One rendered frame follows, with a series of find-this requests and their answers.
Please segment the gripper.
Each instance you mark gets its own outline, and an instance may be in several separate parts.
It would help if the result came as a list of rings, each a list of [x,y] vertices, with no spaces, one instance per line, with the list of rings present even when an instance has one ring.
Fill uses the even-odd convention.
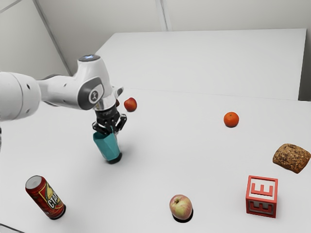
[[[110,134],[110,131],[105,127],[113,127],[113,131],[118,133],[127,122],[127,116],[125,114],[120,115],[116,106],[106,110],[95,110],[95,114],[96,121],[92,123],[92,128],[102,135]]]

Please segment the teal faceted mug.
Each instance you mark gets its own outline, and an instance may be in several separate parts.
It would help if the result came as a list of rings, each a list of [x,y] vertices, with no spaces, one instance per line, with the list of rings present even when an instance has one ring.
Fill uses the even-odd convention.
[[[93,134],[93,141],[108,163],[115,164],[121,160],[122,153],[114,133],[110,132],[109,135],[102,135],[95,131]]]

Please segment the small red apple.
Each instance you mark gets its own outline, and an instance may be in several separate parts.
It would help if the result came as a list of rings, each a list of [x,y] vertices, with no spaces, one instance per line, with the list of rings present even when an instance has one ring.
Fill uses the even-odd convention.
[[[138,106],[137,101],[133,97],[130,97],[127,100],[125,100],[123,105],[128,112],[134,112]]]

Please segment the red drink can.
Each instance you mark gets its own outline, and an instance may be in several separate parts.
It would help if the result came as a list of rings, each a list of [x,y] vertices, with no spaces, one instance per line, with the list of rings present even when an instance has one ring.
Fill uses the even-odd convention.
[[[30,177],[26,181],[25,190],[48,218],[56,220],[65,213],[65,204],[44,177]]]

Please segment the red and green apple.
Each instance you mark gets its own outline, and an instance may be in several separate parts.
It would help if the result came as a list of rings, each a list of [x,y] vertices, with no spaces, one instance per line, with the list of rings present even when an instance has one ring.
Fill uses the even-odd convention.
[[[174,195],[169,207],[172,215],[179,220],[189,219],[193,211],[191,200],[182,194]]]

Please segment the orange tangerine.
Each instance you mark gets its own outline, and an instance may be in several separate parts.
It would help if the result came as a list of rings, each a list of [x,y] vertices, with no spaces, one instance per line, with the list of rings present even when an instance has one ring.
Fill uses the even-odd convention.
[[[236,127],[239,123],[239,116],[235,112],[228,112],[224,115],[224,124],[227,127]]]

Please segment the red letter block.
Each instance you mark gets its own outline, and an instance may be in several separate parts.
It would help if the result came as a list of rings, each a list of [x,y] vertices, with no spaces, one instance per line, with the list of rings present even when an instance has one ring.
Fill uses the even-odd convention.
[[[245,195],[248,214],[276,218],[278,179],[248,176]]]

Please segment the brown seeded bread roll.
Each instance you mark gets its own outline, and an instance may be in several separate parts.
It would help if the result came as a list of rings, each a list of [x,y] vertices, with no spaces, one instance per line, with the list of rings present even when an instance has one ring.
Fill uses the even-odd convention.
[[[274,164],[295,174],[299,174],[310,159],[310,152],[294,144],[281,145],[273,155]]]

